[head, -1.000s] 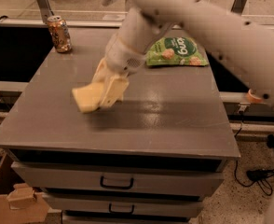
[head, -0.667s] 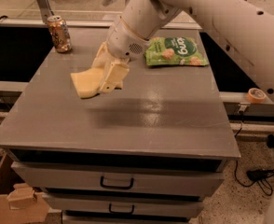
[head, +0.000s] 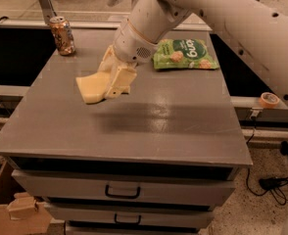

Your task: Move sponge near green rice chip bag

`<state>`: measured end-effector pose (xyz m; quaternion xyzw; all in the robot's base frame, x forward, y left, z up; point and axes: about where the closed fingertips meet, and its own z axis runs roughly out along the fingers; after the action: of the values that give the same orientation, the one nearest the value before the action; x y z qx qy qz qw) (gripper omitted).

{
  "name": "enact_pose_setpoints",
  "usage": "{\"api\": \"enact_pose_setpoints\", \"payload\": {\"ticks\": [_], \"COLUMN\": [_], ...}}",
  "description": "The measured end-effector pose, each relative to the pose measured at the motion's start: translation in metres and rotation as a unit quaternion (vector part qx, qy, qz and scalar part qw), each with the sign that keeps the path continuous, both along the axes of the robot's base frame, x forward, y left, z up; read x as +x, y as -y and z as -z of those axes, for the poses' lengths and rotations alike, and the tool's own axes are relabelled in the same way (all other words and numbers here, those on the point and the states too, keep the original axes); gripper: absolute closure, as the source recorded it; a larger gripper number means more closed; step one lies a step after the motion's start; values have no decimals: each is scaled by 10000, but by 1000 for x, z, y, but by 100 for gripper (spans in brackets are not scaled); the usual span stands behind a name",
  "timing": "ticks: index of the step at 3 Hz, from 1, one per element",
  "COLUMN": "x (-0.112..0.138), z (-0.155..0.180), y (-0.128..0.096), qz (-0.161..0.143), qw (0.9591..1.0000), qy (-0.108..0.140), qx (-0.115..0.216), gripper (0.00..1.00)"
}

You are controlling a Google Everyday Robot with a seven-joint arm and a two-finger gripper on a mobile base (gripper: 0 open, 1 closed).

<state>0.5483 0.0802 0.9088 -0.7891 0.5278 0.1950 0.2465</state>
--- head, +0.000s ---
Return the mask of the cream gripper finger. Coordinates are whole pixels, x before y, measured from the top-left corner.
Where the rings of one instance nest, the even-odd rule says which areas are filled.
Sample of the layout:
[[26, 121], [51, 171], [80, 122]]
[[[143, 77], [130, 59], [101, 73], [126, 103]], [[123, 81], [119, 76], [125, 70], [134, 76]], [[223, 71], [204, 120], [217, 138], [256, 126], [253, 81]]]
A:
[[121, 94], [128, 94], [130, 92], [130, 86], [129, 85], [107, 85], [105, 89], [105, 99], [115, 99]]

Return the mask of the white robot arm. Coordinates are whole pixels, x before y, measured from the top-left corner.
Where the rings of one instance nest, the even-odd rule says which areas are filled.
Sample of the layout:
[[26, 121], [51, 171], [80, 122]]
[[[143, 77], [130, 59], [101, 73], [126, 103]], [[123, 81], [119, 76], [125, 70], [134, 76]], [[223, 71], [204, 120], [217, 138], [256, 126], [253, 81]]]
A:
[[99, 69], [148, 61], [165, 34], [192, 14], [288, 106], [288, 17], [256, 0], [137, 0]]

